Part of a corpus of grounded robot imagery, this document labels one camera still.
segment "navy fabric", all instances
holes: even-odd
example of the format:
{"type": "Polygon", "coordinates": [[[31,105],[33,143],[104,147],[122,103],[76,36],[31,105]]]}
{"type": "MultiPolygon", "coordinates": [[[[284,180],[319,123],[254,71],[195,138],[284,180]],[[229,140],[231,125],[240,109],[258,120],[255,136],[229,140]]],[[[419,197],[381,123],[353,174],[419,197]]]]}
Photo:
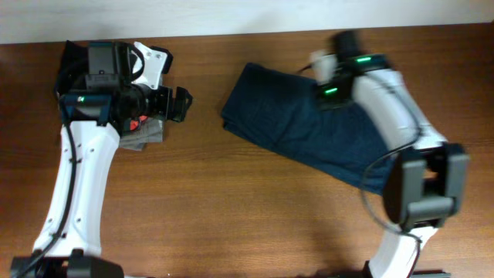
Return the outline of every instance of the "navy fabric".
{"type": "MultiPolygon", "coordinates": [[[[387,148],[358,105],[319,111],[314,85],[309,78],[249,63],[223,108],[224,128],[358,186],[364,169],[387,148]]],[[[389,161],[376,166],[364,189],[381,195],[390,170],[389,161]]]]}

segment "wooden table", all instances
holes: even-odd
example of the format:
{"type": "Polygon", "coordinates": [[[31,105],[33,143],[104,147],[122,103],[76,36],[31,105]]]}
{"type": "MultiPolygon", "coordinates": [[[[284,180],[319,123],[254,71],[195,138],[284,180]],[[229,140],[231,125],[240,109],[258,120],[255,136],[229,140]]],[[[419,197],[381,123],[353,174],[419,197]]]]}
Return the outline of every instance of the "wooden table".
{"type": "MultiPolygon", "coordinates": [[[[172,51],[165,83],[196,101],[183,124],[167,123],[164,143],[118,150],[103,257],[152,276],[360,269],[382,231],[357,190],[224,131],[219,116],[245,63],[295,72],[335,32],[139,39],[172,51]]],[[[418,269],[492,277],[494,26],[365,29],[361,37],[389,55],[429,120],[472,156],[462,212],[430,241],[418,269]]],[[[2,276],[14,255],[30,253],[48,212],[60,153],[51,89],[62,50],[61,42],[0,46],[2,276]]]]}

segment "black clamp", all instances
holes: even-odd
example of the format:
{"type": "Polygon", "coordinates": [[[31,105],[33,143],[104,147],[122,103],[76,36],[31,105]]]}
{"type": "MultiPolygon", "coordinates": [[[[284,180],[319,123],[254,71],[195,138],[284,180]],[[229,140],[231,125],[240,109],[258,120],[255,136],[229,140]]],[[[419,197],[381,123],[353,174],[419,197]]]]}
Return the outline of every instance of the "black clamp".
{"type": "Polygon", "coordinates": [[[187,116],[187,110],[192,105],[194,97],[182,87],[177,87],[177,94],[172,104],[170,113],[167,116],[167,120],[180,123],[185,120],[187,116]]]}
{"type": "Polygon", "coordinates": [[[468,162],[460,144],[402,151],[383,191],[387,216],[405,232],[418,225],[442,227],[462,205],[468,162]],[[435,176],[425,178],[426,169],[435,176]]]}

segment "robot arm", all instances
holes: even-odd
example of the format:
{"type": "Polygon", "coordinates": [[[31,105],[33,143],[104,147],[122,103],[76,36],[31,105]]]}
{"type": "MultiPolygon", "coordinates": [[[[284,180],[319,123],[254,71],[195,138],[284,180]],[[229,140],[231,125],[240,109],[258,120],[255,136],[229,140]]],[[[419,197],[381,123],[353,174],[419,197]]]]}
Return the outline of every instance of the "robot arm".
{"type": "Polygon", "coordinates": [[[392,70],[383,55],[364,55],[353,32],[336,35],[333,46],[336,54],[318,51],[310,58],[318,82],[318,107],[360,105],[390,153],[400,151],[394,155],[383,197],[388,217],[403,234],[386,230],[364,272],[372,278],[409,277],[418,246],[423,248],[459,210],[469,157],[460,145],[448,144],[434,129],[408,93],[401,74],[392,70]],[[426,169],[436,177],[424,179],[426,169]],[[420,245],[410,235],[420,239],[420,245]]]}
{"type": "MultiPolygon", "coordinates": [[[[15,277],[124,276],[118,265],[98,258],[107,176],[126,121],[142,115],[177,122],[185,118],[190,94],[178,87],[173,98],[172,89],[161,85],[161,74],[168,72],[172,59],[166,49],[139,42],[92,42],[85,62],[74,63],[89,71],[81,76],[85,83],[56,90],[66,125],[61,130],[59,173],[32,257],[12,261],[15,277]]],[[[70,74],[62,71],[57,84],[70,74]]]]}

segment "white wall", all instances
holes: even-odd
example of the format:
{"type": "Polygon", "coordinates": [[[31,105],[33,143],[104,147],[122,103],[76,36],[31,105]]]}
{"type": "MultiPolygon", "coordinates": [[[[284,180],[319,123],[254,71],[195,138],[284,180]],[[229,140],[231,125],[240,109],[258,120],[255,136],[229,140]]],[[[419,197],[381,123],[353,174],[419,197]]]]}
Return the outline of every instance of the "white wall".
{"type": "Polygon", "coordinates": [[[0,0],[0,43],[491,22],[494,0],[0,0]]]}

